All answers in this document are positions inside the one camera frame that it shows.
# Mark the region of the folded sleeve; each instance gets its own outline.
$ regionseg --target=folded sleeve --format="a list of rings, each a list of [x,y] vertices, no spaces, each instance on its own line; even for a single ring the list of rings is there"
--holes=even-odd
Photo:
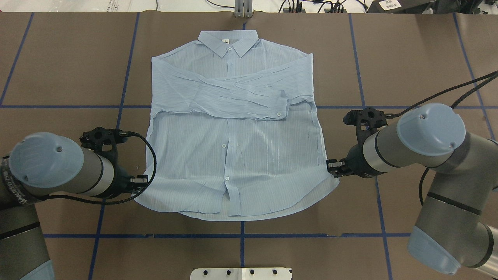
[[[224,119],[285,119],[284,90],[208,79],[152,59],[152,105],[171,113],[206,113]]]

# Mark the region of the metal mount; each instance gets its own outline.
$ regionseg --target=metal mount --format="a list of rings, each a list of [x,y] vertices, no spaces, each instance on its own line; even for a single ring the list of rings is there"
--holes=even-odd
[[[195,269],[190,280],[292,280],[291,268]]]
[[[252,0],[235,0],[235,17],[252,17]]]

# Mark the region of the light blue shirt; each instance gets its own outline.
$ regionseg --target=light blue shirt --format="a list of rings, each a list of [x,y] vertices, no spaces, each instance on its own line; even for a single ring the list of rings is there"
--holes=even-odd
[[[153,57],[147,139],[157,174],[136,201],[205,220],[257,220],[330,193],[339,181],[327,172],[312,73],[312,54],[255,30],[203,31]],[[152,164],[147,154],[149,175]]]

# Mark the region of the wire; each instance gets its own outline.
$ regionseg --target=wire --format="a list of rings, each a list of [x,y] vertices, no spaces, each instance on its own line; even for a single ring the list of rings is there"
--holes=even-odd
[[[142,139],[142,141],[149,148],[150,153],[152,154],[152,158],[154,160],[154,167],[153,167],[153,170],[152,170],[152,176],[150,177],[149,182],[147,182],[147,185],[145,185],[145,187],[143,187],[142,189],[140,189],[140,191],[138,191],[135,195],[133,195],[133,196],[127,198],[127,199],[122,199],[122,200],[118,200],[118,201],[96,201],[96,200],[84,199],[84,198],[80,198],[80,197],[76,197],[76,196],[72,196],[72,195],[63,195],[63,194],[59,194],[59,195],[47,195],[47,196],[44,196],[44,197],[40,197],[40,199],[41,200],[46,200],[46,199],[55,199],[55,198],[65,198],[65,199],[76,200],[76,201],[80,201],[80,202],[84,202],[84,203],[90,203],[90,204],[115,205],[115,204],[121,204],[121,203],[128,202],[130,200],[135,199],[139,195],[141,195],[150,186],[150,184],[152,183],[152,181],[154,181],[155,173],[156,173],[156,169],[157,169],[157,158],[156,158],[156,154],[154,152],[154,149],[152,148],[152,146],[150,145],[150,143],[147,141],[147,139],[145,139],[145,137],[143,137],[142,135],[140,135],[140,134],[138,134],[136,132],[128,132],[128,135],[131,136],[131,137],[138,137],[138,138]]]
[[[498,71],[495,71],[495,72],[490,73],[490,74],[488,74],[488,75],[484,75],[484,76],[482,76],[482,77],[479,77],[479,78],[477,78],[477,79],[475,79],[475,80],[472,80],[472,81],[469,81],[469,82],[466,82],[466,83],[460,84],[460,85],[458,85],[458,86],[451,87],[451,88],[449,88],[449,89],[445,89],[444,91],[438,92],[438,93],[436,93],[436,94],[434,94],[434,95],[432,95],[432,96],[429,96],[428,98],[426,98],[426,99],[424,99],[424,100],[421,100],[421,101],[419,101],[419,102],[417,102],[417,103],[413,104],[412,106],[410,106],[410,107],[406,108],[405,110],[403,110],[402,112],[400,112],[400,113],[398,113],[398,114],[386,114],[386,116],[388,117],[388,119],[393,119],[393,118],[398,118],[398,117],[401,117],[401,116],[403,116],[406,112],[410,111],[411,109],[413,109],[413,108],[415,108],[415,107],[419,106],[420,104],[423,104],[423,103],[425,103],[425,102],[427,102],[427,101],[429,101],[429,100],[431,100],[431,99],[434,99],[434,98],[436,98],[436,97],[438,97],[438,96],[440,96],[440,95],[443,95],[443,94],[445,94],[445,93],[447,93],[447,92],[450,92],[450,91],[452,91],[452,90],[456,90],[456,89],[459,89],[459,88],[461,88],[461,87],[464,87],[464,86],[467,86],[467,85],[473,84],[473,83],[475,83],[475,82],[478,82],[478,81],[481,81],[481,80],[484,80],[484,79],[487,79],[487,78],[491,78],[489,81],[485,82],[483,85],[478,85],[478,86],[476,86],[475,90],[474,90],[474,89],[472,89],[472,90],[470,90],[469,92],[467,92],[466,94],[462,95],[462,96],[461,96],[461,97],[457,100],[457,101],[459,101],[459,102],[457,103],[457,105],[458,105],[458,104],[459,104],[459,103],[460,103],[463,99],[467,98],[467,97],[468,97],[469,95],[471,95],[474,91],[478,90],[479,88],[481,88],[482,86],[484,86],[485,84],[487,84],[488,82],[490,82],[491,80],[493,80],[494,78],[496,78],[496,77],[497,77],[497,74],[498,74]]]
[[[213,5],[215,5],[215,6],[218,6],[218,7],[235,9],[235,7],[232,7],[232,6],[218,5],[218,4],[213,3],[213,2],[211,2],[209,0],[206,0],[206,1],[209,2],[209,3],[211,3],[211,4],[213,4]]]
[[[481,87],[485,86],[487,83],[489,83],[490,81],[496,79],[498,77],[498,71],[495,71],[493,73],[490,73],[489,75],[491,75],[489,78],[487,78],[485,81],[483,81],[482,83],[478,84],[477,86],[475,86],[473,89],[467,91],[464,95],[462,95],[459,99],[457,99],[450,107],[452,109],[454,109],[455,107],[457,107],[464,99],[466,99],[469,95],[473,94],[474,92],[476,92],[477,90],[479,90]]]
[[[325,1],[325,2],[323,2],[323,3],[322,3],[322,5],[321,5],[321,6],[320,6],[320,8],[318,9],[318,12],[317,12],[317,13],[319,13],[319,12],[322,10],[323,5],[325,5],[325,4],[327,4],[327,3],[329,3],[329,4],[330,4],[330,10],[332,10],[332,8],[333,8],[333,6],[334,6],[334,3],[332,3],[332,1]]]
[[[429,172],[429,169],[426,168],[424,170],[424,173],[422,174],[422,177],[420,178],[420,182],[418,183],[418,199],[420,199],[420,205],[422,205],[422,206],[424,206],[424,198],[422,196],[422,186],[424,184],[425,176],[427,176],[428,172]]]
[[[360,0],[356,0],[356,2],[360,3],[363,8],[365,9],[365,13],[367,12],[367,10],[369,9],[369,7],[367,6],[367,3],[365,2],[365,0],[363,0],[363,2],[361,2]]]
[[[282,10],[282,7],[285,4],[285,2],[289,2],[289,12],[290,12],[290,0],[283,0],[282,5],[280,5],[280,9],[278,9],[278,12]]]

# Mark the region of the white label sticker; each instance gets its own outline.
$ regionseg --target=white label sticker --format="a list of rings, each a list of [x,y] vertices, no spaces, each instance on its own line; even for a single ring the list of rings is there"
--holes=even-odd
[[[392,10],[401,7],[398,0],[384,0],[378,2],[384,10]]]

